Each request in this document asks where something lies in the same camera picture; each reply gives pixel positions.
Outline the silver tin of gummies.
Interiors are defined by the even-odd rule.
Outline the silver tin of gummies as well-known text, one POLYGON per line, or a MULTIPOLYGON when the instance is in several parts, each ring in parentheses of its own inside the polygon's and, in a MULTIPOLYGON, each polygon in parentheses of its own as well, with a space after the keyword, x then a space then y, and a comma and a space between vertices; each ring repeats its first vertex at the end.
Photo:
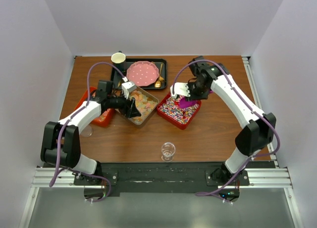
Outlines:
POLYGON ((136 107, 138 111, 141 113, 140 117, 126 118, 121 115, 119 110, 116 109, 116 112, 125 120, 127 120, 130 124, 133 124, 136 127, 142 127, 145 123, 151 118, 151 116, 155 113, 159 100, 154 97, 149 92, 144 89, 137 87, 133 92, 129 95, 130 98, 135 98, 136 107))

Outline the purple plastic scoop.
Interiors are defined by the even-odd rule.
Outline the purple plastic scoop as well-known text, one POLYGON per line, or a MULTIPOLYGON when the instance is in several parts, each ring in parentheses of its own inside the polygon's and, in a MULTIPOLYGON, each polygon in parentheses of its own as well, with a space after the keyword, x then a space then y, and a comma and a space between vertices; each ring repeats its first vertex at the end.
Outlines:
POLYGON ((178 102, 178 105, 181 109, 185 109, 185 108, 189 108, 191 106, 194 106, 196 103, 198 103, 198 101, 200 99, 207 99, 208 96, 207 94, 211 94, 213 93, 212 90, 209 90, 209 92, 207 91, 198 91, 198 92, 194 92, 193 93, 193 96, 194 96, 194 99, 190 99, 190 100, 187 100, 186 97, 185 97, 185 93, 184 91, 181 92, 181 93, 178 93, 179 96, 184 96, 179 102, 178 102))

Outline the red box of lollipops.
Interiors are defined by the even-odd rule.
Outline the red box of lollipops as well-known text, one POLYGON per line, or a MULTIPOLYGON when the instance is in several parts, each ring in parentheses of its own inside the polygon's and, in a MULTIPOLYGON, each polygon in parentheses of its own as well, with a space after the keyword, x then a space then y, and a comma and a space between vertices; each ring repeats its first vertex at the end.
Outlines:
POLYGON ((180 96, 174 99, 168 93, 157 105, 157 114, 181 130, 185 130, 188 127, 202 105, 200 100, 196 100, 194 105, 181 108, 179 103, 183 98, 183 96, 180 96))

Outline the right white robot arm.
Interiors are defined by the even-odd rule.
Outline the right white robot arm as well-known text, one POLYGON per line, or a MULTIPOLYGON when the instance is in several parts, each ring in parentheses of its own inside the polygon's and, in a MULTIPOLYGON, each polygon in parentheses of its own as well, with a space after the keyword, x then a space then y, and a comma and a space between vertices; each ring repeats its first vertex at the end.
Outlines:
POLYGON ((211 173, 211 177, 222 186, 231 185, 238 180, 246 165, 260 157, 260 151, 277 136, 276 117, 252 103, 223 64, 199 56, 187 67, 195 81, 185 84, 186 100, 207 99, 213 92, 224 101, 240 124, 241 132, 235 138, 234 151, 220 168, 211 173))

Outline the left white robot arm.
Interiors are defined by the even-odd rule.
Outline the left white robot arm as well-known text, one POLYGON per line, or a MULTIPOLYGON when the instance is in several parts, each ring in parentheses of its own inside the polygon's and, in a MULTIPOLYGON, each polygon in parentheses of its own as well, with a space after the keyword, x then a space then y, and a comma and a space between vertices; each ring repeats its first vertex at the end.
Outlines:
POLYGON ((55 165, 55 172, 50 182, 53 186, 63 168, 84 175, 90 184, 99 184, 103 173, 100 162, 91 159, 81 152, 80 134, 97 117, 108 109, 117 109, 126 118, 139 117, 136 99, 130 94, 136 90, 133 82, 126 81, 121 85, 121 95, 112 94, 111 81, 99 81, 94 95, 87 99, 72 114, 58 122, 48 122, 44 128, 41 149, 41 160, 55 165))

